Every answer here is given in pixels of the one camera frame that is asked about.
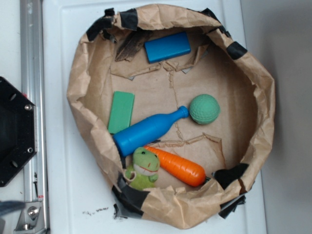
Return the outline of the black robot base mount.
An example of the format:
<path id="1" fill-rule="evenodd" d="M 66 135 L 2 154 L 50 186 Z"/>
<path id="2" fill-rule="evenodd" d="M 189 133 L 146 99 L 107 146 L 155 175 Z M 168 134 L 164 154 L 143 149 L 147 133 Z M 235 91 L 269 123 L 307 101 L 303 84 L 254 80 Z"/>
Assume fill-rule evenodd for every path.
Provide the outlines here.
<path id="1" fill-rule="evenodd" d="M 7 186 L 36 153 L 35 106 L 0 78 L 0 186 Z"/>

